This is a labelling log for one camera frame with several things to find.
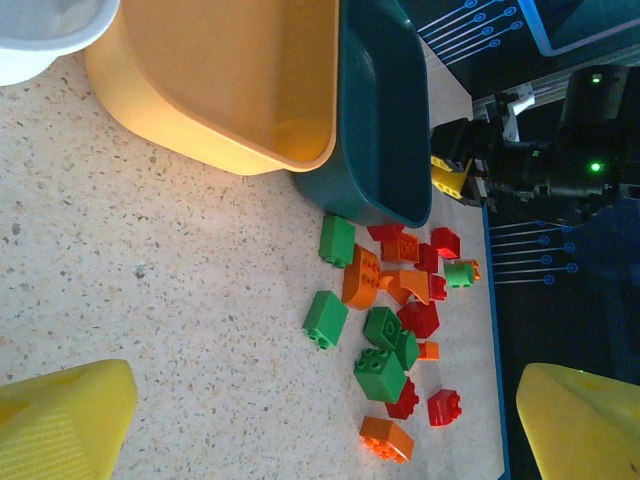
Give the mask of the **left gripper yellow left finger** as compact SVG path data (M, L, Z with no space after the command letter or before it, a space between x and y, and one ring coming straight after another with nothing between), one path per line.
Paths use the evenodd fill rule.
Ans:
M129 363L101 360L1 387L3 479L109 479L136 408Z

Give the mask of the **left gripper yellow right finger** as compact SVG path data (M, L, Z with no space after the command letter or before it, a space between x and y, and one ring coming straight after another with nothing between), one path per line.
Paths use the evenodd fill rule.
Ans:
M525 367L518 415L543 479L637 479L639 387L549 363Z

